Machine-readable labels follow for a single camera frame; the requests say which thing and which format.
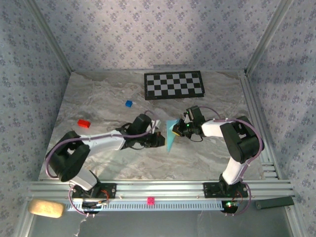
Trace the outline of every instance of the aluminum frame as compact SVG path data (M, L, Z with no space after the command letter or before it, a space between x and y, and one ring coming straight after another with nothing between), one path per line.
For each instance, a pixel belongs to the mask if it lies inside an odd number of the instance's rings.
M307 229L304 225L302 214L300 213L295 193L289 180L282 180L280 168L276 162L276 156L271 147L272 138L269 131L264 129L264 116L260 113L258 101L253 94L251 83L246 77L243 70L235 70L238 73L245 100L250 113L251 122L259 129L264 142L267 144L265 150L260 155L263 165L264 176L266 180L246 181L252 191L252 200L262 200L292 196L294 205L285 207L287 218L291 230L295 237L308 236ZM107 180L103 182L115 182L117 186L117 195L113 203L144 203L147 197L154 196L155 200L162 202L213 202L219 200L228 200L227 198L205 199L203 194L204 182L217 182L209 180L189 180L189 181L166 181L166 180ZM30 184L27 201L22 207L22 213L16 237L28 237L33 214L27 211L27 205L32 198L42 198L67 203L67 210L72 208L67 201L69 183L61 183L59 180L40 180Z
M67 76L70 76L71 72L73 71L69 62L67 61L67 57L65 56L64 52L60 48L53 32L49 28L45 18L43 17L42 13L40 12L40 8L36 4L35 0L24 0L27 8L29 9L31 15L33 16L34 20L38 24L39 28L43 32L47 43L49 44L52 51L55 53L60 65L67 73Z
M251 58L246 66L247 69L247 76L251 75L254 71L255 67L257 66L258 62L260 61L264 51L270 44L273 35L277 31L280 23L282 22L283 18L285 17L288 9L292 5L294 0L281 0L265 30L263 33L258 46L256 47L255 51L251 55Z

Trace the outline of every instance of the teal cloth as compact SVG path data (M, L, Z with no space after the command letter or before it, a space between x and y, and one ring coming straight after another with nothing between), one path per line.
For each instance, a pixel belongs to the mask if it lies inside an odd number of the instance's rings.
M179 119L177 120L167 120L166 121L166 128L167 128L167 151L170 152L172 143L174 142L174 138L176 137L176 134L172 132L173 126L176 125L179 122Z

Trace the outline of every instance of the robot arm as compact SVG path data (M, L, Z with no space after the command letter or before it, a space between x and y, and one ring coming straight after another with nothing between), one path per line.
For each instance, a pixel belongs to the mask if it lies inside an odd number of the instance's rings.
M58 148L52 154L54 148L48 152L46 158L49 155L50 159L47 162L62 182L71 181L89 193L90 197L95 197L100 189L100 181L91 171L83 168L86 158L101 150L132 148L136 143L144 148L164 146L165 138L160 132L155 132L159 124L159 120L152 121L147 115L140 114L133 123L104 134L86 136L70 131L55 145ZM70 139L76 141L62 144Z
M247 165L246 161L259 151L259 139L254 131L236 121L205 121L198 106L188 108L184 117L173 127L173 132L177 135L186 136L189 139L192 134L201 137L224 138L231 157L225 171L220 176L220 182L222 182L223 189L236 184ZM251 125L245 116L239 117L237 120Z

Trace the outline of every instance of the patterned wallpaper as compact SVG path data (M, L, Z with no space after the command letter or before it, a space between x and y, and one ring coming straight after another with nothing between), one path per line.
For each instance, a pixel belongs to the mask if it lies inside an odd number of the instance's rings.
M279 0L36 0L75 71L245 68Z
M316 237L316 2L295 0L251 76L283 174Z
M68 81L23 1L0 3L0 236L36 180Z

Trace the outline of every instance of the gray marble table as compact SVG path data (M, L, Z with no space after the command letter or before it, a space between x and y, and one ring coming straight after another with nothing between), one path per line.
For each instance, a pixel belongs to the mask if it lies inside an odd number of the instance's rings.
M236 118L249 117L242 88L237 75L202 71L205 97L145 101L144 73L152 71L108 71L102 73L72 73L58 118L51 136L48 151L70 130L78 134L98 134L111 131L134 119L145 110L154 111L162 121L161 133L166 137L165 121L177 119L193 105L210 106L220 115ZM131 108L126 100L133 101ZM206 119L215 117L207 109ZM91 122L89 129L79 127L77 121ZM100 179L218 179L229 160L229 153L221 138L205 138L191 142L176 137L170 153L166 146L135 151L100 152L89 156L84 167ZM39 176L47 178L44 165ZM262 166L255 160L245 173L245 179L263 179Z

